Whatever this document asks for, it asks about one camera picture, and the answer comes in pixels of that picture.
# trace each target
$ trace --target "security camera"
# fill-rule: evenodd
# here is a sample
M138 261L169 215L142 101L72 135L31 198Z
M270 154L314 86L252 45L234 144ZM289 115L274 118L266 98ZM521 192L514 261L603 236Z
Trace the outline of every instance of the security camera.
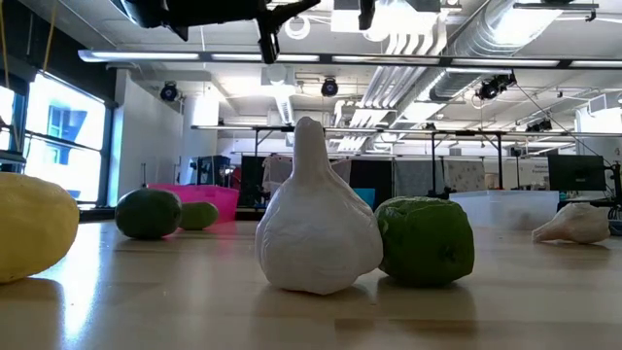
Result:
M178 95L179 91L177 90L177 83L175 82L164 83L162 91L159 92L159 97L166 102L175 101Z
M324 79L324 83L322 84L322 96L334 97L338 92L339 85L334 78L329 77Z

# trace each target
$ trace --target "yellow fruit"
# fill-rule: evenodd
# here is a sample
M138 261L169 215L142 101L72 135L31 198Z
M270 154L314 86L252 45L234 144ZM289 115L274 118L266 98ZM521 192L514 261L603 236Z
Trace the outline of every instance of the yellow fruit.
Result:
M76 239L80 210L59 185L0 172L0 283L50 268Z

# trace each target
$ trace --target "pink bin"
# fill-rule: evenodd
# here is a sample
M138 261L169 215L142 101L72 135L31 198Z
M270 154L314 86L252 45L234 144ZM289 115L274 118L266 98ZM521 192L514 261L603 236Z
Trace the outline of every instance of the pink bin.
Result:
M216 224L235 221L237 198L240 195L238 190L226 189L212 185L181 186L149 184L147 187L149 189L171 191L179 196L183 203L206 201L214 204L219 211L219 217Z

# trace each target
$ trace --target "cable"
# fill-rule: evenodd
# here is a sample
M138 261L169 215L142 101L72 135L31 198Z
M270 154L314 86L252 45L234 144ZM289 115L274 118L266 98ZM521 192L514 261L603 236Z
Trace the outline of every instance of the cable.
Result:
M48 62L50 61L50 49L52 48L52 37L54 35L54 26L56 24L56 9L58 8L58 0L53 0L52 21L50 22L50 34L48 35L48 45L46 46L46 56L43 60L43 71L48 71Z
M593 153L596 156L601 156L598 153L596 153L596 151L592 150L589 146L587 146L585 144L585 142L579 140L578 137L574 136L570 131L568 131L563 125L561 125L560 123L558 123L556 120L553 119L553 117L551 117L549 115L549 113L547 113L546 111L544 111L544 109L542 107L540 107L533 99L531 96L529 96L522 87L520 87L518 85L518 83L516 84L516 87L519 88L524 94L525 96L527 96L527 98L529 98L530 101L532 101L532 103L534 103L534 105L540 110L540 112L542 112L545 116L548 117L549 120L551 120L553 123L555 123L557 126L559 126L568 136L572 137L577 143L581 144L581 146L585 147L586 150L590 151L591 153ZM612 166L611 163L605 159L605 162L608 166Z

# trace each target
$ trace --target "ceiling light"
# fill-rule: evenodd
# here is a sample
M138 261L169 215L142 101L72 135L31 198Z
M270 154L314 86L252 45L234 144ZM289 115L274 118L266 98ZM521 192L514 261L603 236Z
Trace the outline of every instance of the ceiling light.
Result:
M574 68L622 68L622 60L576 60L570 64Z
M510 68L455 68L449 67L447 73L467 73L467 74L512 74Z
M279 54L277 62L302 61L302 62L318 62L320 56L318 54Z
M507 91L507 88L515 85L516 76L514 73L510 75L498 75L494 76L490 81L482 82L482 86L475 93L480 100L492 100L497 98L500 94Z
M94 52L88 50L78 51L78 55L84 62L114 62L129 60L199 60L196 52Z
M386 133L396 133L396 134L431 134L432 132L430 130L412 130L412 129L408 129L408 130L399 130L399 129L386 129L384 130L384 132Z
M376 63L376 64L420 64L436 65L440 58L435 57L409 57L398 55L336 55L332 57L334 63Z
M254 53L212 53L214 60L239 60L261 62L261 55Z
M555 67L560 64L556 59L493 59L493 58L454 58L452 65L490 66L490 67Z
M252 126L230 126L230 125L193 125L192 128L199 130L253 130Z
M372 128L327 127L326 132L376 133L378 130Z

